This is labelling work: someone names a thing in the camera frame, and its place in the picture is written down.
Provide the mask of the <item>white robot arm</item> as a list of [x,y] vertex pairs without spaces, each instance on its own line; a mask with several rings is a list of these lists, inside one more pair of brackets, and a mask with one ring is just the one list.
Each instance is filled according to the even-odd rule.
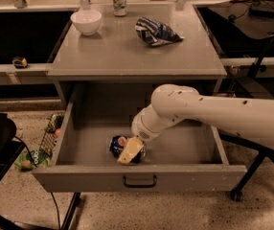
[[158,86],[133,119],[133,136],[118,162],[126,165],[144,143],[184,120],[195,120],[274,150],[274,100],[203,96],[192,87]]

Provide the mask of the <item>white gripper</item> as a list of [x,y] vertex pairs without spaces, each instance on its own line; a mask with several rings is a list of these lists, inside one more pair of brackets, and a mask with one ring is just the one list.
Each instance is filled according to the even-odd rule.
[[131,160],[142,149],[144,142],[155,139],[162,131],[174,127],[180,122],[182,122],[181,118],[160,116],[151,104],[143,108],[133,118],[131,124],[131,131],[137,137],[128,139],[117,162],[123,165],[131,163]]

